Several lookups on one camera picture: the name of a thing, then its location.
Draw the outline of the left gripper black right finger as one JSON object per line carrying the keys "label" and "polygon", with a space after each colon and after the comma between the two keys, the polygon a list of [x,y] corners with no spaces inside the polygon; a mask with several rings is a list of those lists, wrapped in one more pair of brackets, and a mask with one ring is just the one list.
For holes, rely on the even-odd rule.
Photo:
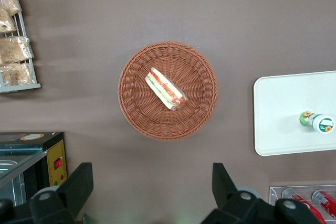
{"label": "left gripper black right finger", "polygon": [[238,190],[222,163],[214,163],[212,192],[217,204],[202,223],[275,223],[274,207],[246,190]]}

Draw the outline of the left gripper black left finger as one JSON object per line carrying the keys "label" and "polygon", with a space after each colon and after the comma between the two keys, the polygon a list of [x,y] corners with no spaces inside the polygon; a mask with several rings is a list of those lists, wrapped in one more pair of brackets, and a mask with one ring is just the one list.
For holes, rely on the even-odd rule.
{"label": "left gripper black left finger", "polygon": [[56,190],[43,189],[31,199],[33,223],[75,223],[92,191],[92,164],[81,163]]}

